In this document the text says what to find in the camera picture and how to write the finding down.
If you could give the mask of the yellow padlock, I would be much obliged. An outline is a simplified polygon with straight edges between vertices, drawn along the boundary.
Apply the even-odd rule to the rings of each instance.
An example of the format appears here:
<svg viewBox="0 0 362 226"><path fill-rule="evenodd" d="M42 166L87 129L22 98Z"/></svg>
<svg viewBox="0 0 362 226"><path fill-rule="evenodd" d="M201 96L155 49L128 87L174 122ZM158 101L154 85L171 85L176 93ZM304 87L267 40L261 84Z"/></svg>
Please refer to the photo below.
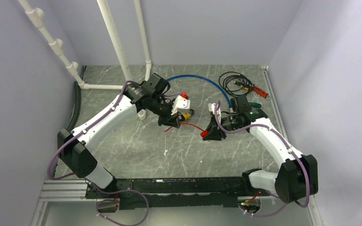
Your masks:
<svg viewBox="0 0 362 226"><path fill-rule="evenodd" d="M190 109L188 112L182 112L180 121L186 121L190 119L194 115L194 113L195 112L193 109Z"/></svg>

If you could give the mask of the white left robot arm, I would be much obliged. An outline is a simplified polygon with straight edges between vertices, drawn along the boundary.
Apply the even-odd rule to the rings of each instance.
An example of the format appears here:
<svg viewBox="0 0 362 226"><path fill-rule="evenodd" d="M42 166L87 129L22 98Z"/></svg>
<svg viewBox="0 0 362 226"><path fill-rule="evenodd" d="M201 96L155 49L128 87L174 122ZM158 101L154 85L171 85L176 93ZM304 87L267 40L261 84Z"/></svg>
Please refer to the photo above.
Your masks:
<svg viewBox="0 0 362 226"><path fill-rule="evenodd" d="M159 126L179 128L183 113L191 113L187 94L166 95L170 83L154 73L147 81L126 81L120 94L111 104L83 125L58 133L58 157L78 178L84 178L98 188L98 192L112 197L117 179L92 155L108 133L131 116L148 110L158 116Z"/></svg>

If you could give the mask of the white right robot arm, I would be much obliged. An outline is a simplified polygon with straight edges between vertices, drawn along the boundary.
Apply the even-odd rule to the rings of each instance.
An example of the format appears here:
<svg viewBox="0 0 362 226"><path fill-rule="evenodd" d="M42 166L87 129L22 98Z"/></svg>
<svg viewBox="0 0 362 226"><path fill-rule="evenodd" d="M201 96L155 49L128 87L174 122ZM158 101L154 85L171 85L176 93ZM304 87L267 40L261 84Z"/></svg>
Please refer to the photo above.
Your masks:
<svg viewBox="0 0 362 226"><path fill-rule="evenodd" d="M268 115L253 108L246 97L231 99L232 112L222 117L221 103L208 105L210 122L201 133L204 141L221 141L228 134L246 131L270 153L279 170L277 173L251 169L242 173L241 190L253 195L258 189L277 196L284 203L295 202L307 207L310 196L318 192L318 163L313 155L304 155L293 147L274 127Z"/></svg>

